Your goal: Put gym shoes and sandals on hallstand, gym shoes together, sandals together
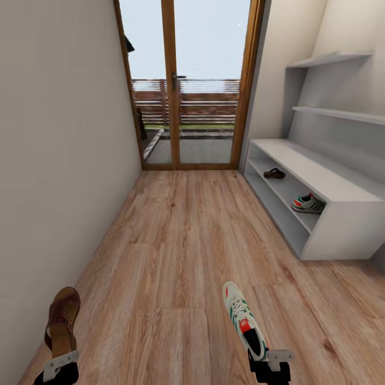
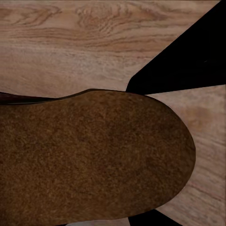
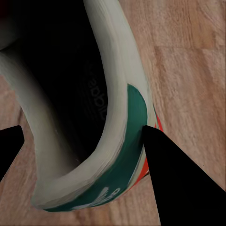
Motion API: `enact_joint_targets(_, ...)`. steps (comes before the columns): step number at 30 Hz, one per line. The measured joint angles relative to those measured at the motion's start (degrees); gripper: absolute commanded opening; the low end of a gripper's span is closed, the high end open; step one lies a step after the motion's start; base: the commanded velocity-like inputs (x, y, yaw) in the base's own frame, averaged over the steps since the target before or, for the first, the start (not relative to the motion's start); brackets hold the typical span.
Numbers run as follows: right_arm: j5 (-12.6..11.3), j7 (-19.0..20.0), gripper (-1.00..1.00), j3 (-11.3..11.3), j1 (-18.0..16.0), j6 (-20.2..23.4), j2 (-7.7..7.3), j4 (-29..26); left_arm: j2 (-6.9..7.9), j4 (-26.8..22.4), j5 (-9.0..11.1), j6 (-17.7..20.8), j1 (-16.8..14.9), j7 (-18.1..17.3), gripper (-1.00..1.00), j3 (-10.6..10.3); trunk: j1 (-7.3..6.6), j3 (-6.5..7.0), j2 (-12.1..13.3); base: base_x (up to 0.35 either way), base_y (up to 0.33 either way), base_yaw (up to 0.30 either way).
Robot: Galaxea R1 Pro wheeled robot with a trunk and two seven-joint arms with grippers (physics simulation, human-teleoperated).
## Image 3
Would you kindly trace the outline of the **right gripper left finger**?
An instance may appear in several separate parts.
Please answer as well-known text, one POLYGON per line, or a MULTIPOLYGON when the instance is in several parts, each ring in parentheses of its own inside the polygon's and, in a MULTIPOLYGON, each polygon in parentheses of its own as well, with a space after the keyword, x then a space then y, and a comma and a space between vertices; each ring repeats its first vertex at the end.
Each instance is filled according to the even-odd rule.
POLYGON ((21 126, 0 131, 0 182, 23 144, 24 135, 21 126))

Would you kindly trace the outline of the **gym shoe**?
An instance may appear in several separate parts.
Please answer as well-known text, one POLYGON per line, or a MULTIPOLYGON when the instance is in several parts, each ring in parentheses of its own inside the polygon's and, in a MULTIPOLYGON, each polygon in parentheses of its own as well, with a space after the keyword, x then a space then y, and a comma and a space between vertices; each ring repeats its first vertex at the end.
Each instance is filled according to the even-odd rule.
POLYGON ((144 126, 163 131, 118 0, 0 0, 0 73, 31 128, 31 205, 96 208, 150 174, 144 126))

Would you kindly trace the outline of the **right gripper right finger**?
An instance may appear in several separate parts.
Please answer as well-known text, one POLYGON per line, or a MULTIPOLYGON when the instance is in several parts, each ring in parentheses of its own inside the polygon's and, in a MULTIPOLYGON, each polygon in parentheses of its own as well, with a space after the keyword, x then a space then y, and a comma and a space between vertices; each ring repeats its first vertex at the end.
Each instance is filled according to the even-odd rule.
POLYGON ((166 134, 144 126, 161 226, 226 226, 226 192, 166 134))

